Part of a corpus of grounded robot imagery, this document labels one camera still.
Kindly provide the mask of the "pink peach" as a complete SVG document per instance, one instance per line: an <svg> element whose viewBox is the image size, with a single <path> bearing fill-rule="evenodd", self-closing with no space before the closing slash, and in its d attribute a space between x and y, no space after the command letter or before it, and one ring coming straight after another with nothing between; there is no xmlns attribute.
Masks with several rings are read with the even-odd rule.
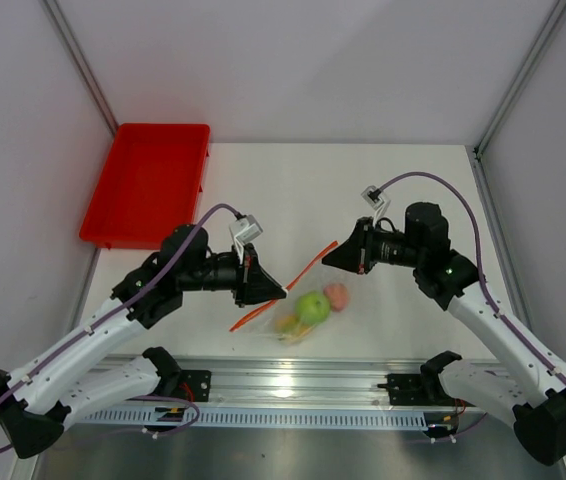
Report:
<svg viewBox="0 0 566 480"><path fill-rule="evenodd" d="M343 283L332 283L323 289L323 294L327 297L331 310L341 312L345 310L350 303L350 293Z"/></svg>

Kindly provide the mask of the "clear zip top bag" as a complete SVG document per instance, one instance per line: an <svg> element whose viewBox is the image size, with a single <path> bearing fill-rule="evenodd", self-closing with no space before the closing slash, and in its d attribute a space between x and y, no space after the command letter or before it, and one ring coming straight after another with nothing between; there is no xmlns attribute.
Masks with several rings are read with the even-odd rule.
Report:
<svg viewBox="0 0 566 480"><path fill-rule="evenodd" d="M288 284L284 299L254 308L236 321L229 332L292 345L345 312L354 296L346 273L322 263L338 245L333 241L321 250Z"/></svg>

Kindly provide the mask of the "yellow orange mango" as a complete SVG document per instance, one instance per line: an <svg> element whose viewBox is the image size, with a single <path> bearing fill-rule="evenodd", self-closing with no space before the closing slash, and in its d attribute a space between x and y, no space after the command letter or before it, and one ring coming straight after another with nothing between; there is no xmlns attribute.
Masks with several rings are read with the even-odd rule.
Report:
<svg viewBox="0 0 566 480"><path fill-rule="evenodd" d="M302 323L296 315L285 315L274 321L274 332L281 342L294 344L304 339L313 328Z"/></svg>

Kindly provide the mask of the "green apple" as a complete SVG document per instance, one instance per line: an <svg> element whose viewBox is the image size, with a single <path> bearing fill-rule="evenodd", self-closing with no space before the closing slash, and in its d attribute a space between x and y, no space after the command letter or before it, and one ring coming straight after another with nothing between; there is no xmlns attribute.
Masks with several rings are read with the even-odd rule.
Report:
<svg viewBox="0 0 566 480"><path fill-rule="evenodd" d="M331 307L327 297L319 291L311 291L299 297L295 303L295 314L308 326L324 322L330 315Z"/></svg>

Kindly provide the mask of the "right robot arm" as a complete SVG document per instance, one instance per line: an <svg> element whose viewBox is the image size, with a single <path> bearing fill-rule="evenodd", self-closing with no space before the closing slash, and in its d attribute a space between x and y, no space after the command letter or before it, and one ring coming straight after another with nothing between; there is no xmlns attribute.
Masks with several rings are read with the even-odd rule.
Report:
<svg viewBox="0 0 566 480"><path fill-rule="evenodd" d="M477 264L452 248L449 223L438 205L410 205L401 231L362 217L322 262L359 275L378 264L411 269L419 290L464 324L507 372L500 377L444 352L422 365L421 395L435 404L453 397L479 407L511 427L543 465L566 456L566 362L508 315Z"/></svg>

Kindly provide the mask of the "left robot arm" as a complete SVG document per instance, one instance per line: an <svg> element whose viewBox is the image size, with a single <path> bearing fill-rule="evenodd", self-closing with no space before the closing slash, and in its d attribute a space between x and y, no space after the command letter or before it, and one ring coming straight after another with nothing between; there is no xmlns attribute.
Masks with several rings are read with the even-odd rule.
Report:
<svg viewBox="0 0 566 480"><path fill-rule="evenodd" d="M229 230L232 248L211 253L201 225L177 227L113 288L85 325L26 365L0 369L0 426L18 458L42 453L78 420L120 401L186 399L182 370L162 347L86 376L110 352L181 308L185 293L229 291L239 307L286 297L286 289L259 263L253 241L260 225L245 216Z"/></svg>

